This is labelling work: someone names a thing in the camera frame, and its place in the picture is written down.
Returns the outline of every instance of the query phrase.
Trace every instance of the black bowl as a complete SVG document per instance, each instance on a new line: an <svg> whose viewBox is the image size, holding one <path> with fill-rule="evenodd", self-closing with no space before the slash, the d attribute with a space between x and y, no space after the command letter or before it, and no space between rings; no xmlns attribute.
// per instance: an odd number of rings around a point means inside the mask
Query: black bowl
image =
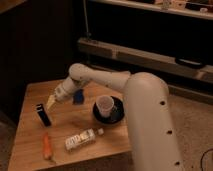
<svg viewBox="0 0 213 171"><path fill-rule="evenodd" d="M105 124L114 124L119 122L124 117L124 108L123 108L123 102L118 99L117 97L111 96L114 100L114 108L112 109L112 112L109 117L104 118L101 116L101 114L98 111L98 108L96 104L93 106L93 114L95 118Z"/></svg>

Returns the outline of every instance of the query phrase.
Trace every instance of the orange object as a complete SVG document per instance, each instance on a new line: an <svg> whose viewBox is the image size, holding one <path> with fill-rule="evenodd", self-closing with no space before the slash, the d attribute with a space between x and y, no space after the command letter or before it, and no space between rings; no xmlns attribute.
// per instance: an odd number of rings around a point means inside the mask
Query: orange object
<svg viewBox="0 0 213 171"><path fill-rule="evenodd" d="M43 155L45 160L52 160L53 151L50 143L50 137L47 132L43 137Z"/></svg>

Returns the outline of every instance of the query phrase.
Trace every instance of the shelf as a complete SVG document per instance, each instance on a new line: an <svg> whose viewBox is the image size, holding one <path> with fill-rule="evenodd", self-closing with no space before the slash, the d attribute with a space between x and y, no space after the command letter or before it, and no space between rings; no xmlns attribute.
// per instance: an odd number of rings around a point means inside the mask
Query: shelf
<svg viewBox="0 0 213 171"><path fill-rule="evenodd" d="M202 18L207 20L213 20L213 13L205 12L205 9L202 8L201 11L189 10L185 8L186 1L181 0L164 0L162 3L158 1L157 4L148 4L136 1L128 1L128 0L90 0L99 3L111 4L111 5L118 5L118 6L125 6L129 8L136 8L136 9L143 9L143 10L150 10L156 12L163 12L163 13L170 13L170 14L178 14L183 16L189 17L196 17Z"/></svg>

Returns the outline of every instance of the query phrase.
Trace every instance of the cable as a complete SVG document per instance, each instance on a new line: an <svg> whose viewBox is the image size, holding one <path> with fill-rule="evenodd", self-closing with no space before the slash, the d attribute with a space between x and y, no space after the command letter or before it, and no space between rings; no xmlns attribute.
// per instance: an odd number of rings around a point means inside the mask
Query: cable
<svg viewBox="0 0 213 171"><path fill-rule="evenodd" d="M210 151L213 151L213 148L208 149L207 151L205 151L205 152L202 154L202 157L201 157L201 159L200 159L200 169L201 169L201 171L204 171L204 170L203 170L203 159L204 159L205 155L206 155L208 152L210 152Z"/></svg>

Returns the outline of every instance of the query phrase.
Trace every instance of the blue object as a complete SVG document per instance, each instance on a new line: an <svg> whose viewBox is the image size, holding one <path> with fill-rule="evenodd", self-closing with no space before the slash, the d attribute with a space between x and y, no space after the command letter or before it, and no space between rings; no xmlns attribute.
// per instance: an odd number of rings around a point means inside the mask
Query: blue object
<svg viewBox="0 0 213 171"><path fill-rule="evenodd" d="M73 95L73 104L83 104L84 103L84 95L83 89L77 90Z"/></svg>

